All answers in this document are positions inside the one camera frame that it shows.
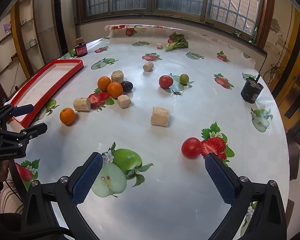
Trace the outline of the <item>person's left hand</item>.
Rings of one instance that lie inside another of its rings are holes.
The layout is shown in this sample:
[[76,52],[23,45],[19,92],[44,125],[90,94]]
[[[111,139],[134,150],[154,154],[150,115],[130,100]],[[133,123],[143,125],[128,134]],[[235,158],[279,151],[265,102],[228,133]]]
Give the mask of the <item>person's left hand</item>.
[[0,182],[3,182],[8,177],[9,160],[0,161]]

